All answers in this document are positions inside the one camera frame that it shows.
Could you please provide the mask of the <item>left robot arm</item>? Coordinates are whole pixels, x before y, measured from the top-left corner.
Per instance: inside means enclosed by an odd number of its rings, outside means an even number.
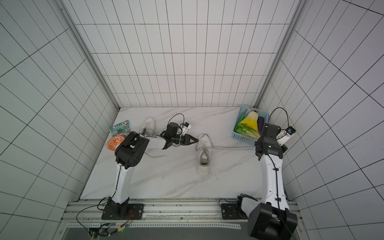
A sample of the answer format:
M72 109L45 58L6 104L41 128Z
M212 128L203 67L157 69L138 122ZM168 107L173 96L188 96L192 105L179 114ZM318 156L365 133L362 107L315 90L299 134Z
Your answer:
M180 126L170 122L165 131L157 136L143 135L131 132L125 137L115 150L118 173L115 182L115 190L108 198L106 206L117 215L122 215L128 210L129 186L134 167L139 164L146 150L166 150L171 146L189 146L199 140L189 134L179 133L179 130L188 129L190 125Z

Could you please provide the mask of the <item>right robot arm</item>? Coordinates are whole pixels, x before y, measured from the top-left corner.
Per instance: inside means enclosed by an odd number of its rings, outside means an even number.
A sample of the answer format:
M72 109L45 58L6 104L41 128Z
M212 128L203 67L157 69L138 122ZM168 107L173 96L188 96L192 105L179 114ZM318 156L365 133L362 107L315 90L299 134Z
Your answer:
M258 240L289 240L298 225L297 215L290 212L283 181L285 142L296 131L283 130L265 124L255 143L255 152L262 167L262 199L240 194L236 201L236 215L247 219L248 235Z

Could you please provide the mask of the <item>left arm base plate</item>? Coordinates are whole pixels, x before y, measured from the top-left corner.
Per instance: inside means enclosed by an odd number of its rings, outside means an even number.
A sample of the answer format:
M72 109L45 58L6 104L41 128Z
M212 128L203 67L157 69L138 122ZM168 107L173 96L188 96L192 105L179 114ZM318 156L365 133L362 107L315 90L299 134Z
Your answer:
M144 204L126 204L114 206L107 204L103 210L102 220L122 221L122 220L141 220L144 212Z

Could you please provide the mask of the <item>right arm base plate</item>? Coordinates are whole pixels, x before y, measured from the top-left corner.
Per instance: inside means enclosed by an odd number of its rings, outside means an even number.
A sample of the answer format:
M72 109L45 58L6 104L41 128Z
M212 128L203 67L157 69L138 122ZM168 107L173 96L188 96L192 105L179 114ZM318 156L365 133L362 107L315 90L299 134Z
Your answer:
M247 215L236 203L223 203L220 205L223 220L247 220Z

